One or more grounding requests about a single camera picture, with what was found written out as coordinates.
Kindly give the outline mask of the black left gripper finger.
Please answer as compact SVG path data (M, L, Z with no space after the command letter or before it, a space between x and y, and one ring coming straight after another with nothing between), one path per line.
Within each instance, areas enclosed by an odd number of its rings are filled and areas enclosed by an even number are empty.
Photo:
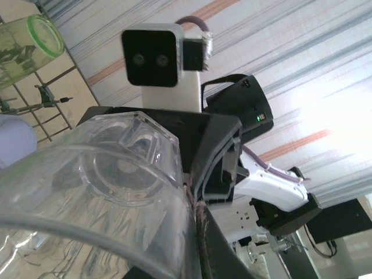
M187 198L195 216L196 238L203 278L255 278L227 242L211 211L196 201L190 187Z

